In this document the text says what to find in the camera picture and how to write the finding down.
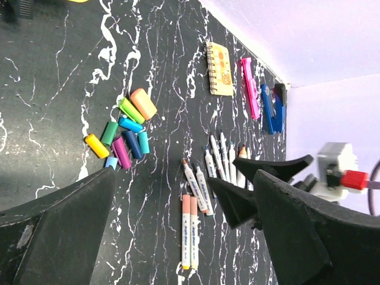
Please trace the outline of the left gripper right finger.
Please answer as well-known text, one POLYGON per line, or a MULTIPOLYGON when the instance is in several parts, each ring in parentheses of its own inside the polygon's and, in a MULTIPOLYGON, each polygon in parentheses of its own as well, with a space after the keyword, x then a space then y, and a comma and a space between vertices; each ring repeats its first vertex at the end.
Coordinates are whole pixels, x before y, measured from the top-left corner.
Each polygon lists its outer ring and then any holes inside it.
POLYGON ((379 217, 259 170, 254 193, 279 284, 379 284, 379 217))

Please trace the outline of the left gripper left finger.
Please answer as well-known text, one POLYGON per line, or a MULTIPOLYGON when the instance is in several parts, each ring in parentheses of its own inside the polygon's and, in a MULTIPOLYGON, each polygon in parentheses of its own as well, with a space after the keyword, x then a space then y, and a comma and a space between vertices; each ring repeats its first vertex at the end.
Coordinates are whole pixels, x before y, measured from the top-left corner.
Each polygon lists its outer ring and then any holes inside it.
POLYGON ((1 284, 89 284, 115 192, 115 171, 1 211, 1 284))

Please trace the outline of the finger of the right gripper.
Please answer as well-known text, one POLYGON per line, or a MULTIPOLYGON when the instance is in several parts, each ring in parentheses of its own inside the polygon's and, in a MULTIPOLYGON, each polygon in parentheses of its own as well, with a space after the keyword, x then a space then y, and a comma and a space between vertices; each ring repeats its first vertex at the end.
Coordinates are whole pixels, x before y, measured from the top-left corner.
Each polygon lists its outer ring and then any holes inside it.
POLYGON ((290 182, 293 176, 307 168, 313 160, 309 154, 289 161, 263 161, 238 157, 233 164, 250 182, 254 181, 258 170, 263 170, 284 182, 290 182))
POLYGON ((250 222, 251 229, 262 230, 254 191, 240 188, 218 178, 208 178, 207 183, 216 194, 231 229, 237 229, 250 222))

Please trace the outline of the peach cap white marker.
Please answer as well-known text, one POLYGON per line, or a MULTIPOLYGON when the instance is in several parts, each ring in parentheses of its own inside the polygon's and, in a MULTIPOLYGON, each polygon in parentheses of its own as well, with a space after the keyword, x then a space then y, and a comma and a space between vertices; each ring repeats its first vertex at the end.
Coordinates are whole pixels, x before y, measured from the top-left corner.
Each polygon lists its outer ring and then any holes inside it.
POLYGON ((198 204, 197 198, 190 197, 190 220, 191 220, 191 268, 198 269, 199 248, 198 248, 198 204))

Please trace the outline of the orange highlighter cap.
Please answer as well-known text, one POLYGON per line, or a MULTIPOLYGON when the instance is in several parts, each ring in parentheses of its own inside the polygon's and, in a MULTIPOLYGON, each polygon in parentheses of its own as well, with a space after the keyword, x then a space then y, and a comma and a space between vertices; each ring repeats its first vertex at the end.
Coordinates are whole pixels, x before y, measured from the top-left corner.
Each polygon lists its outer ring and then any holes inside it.
POLYGON ((136 89, 131 94, 130 99, 145 120, 151 119, 157 113, 155 104, 151 101, 147 92, 143 88, 136 89))

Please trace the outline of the yellow cap white marker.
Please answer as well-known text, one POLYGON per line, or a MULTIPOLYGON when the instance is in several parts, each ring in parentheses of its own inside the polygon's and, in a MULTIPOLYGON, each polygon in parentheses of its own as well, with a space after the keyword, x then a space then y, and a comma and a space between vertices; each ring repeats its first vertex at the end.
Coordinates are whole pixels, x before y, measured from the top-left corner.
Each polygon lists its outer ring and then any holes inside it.
POLYGON ((203 198, 203 195, 201 193, 201 190, 198 186, 198 182, 194 176, 194 173, 185 159, 182 160, 182 163, 183 163, 185 176, 188 180, 189 186, 192 190, 193 195, 197 198, 199 210, 202 211, 203 213, 206 213, 207 206, 203 198))

